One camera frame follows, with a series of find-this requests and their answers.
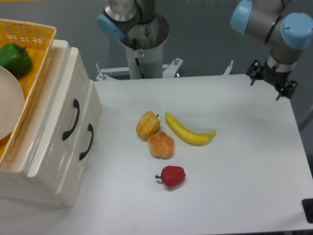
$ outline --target metal cylinder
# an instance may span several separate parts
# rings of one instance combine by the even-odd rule
[[[104,11],[115,21],[130,21],[136,14],[135,0],[105,0]]]

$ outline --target white drawer cabinet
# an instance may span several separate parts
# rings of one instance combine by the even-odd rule
[[[4,186],[0,191],[2,196],[65,205],[75,202],[88,163],[101,103],[77,48],[70,49],[63,63],[66,66],[60,71],[63,73],[61,81],[55,83],[56,94],[51,96],[54,101],[46,111],[49,114],[45,126],[36,134],[40,136],[38,145],[30,147],[36,149],[31,159],[27,159],[30,164],[24,164],[20,172],[10,170],[6,164],[0,169],[0,185]],[[55,71],[53,66],[56,65],[50,66],[52,69],[45,74],[45,79]],[[43,86],[43,94],[45,89],[49,91],[51,87]]]

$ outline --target wicker basket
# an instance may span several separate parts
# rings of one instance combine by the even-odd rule
[[[10,135],[0,140],[0,165],[4,159],[9,160],[17,135],[21,135],[22,124],[30,118],[32,103],[37,98],[42,79],[39,79],[48,51],[56,34],[56,28],[37,23],[0,19],[0,47],[7,43],[16,43],[26,47],[32,60],[32,67],[25,75],[17,77],[25,97],[25,105],[21,116]]]

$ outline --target black handle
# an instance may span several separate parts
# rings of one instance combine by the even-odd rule
[[[65,141],[73,133],[73,131],[75,130],[75,128],[77,126],[77,123],[78,123],[80,110],[79,110],[79,102],[78,102],[77,99],[74,99],[73,107],[77,109],[77,114],[76,114],[76,118],[75,118],[75,121],[74,121],[74,125],[73,125],[73,127],[69,131],[65,131],[63,133],[63,136],[62,136],[62,140],[63,141]]]
[[[90,142],[89,142],[89,146],[88,146],[88,149],[81,153],[79,155],[79,160],[81,161],[82,159],[84,159],[84,157],[89,153],[90,149],[91,149],[91,146],[92,146],[92,142],[93,142],[93,127],[92,125],[89,123],[88,125],[88,130],[91,132],[91,139],[90,139]]]

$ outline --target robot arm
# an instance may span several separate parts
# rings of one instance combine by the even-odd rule
[[[255,60],[246,74],[255,80],[265,80],[275,87],[280,97],[291,98],[297,86],[288,81],[303,50],[313,37],[313,20],[304,13],[280,15],[290,0],[242,0],[236,7],[231,26],[242,34],[271,46],[270,55],[262,66]]]
[[[155,11],[155,0],[105,0],[97,23],[126,49],[131,79],[163,76],[162,44],[169,25]]]

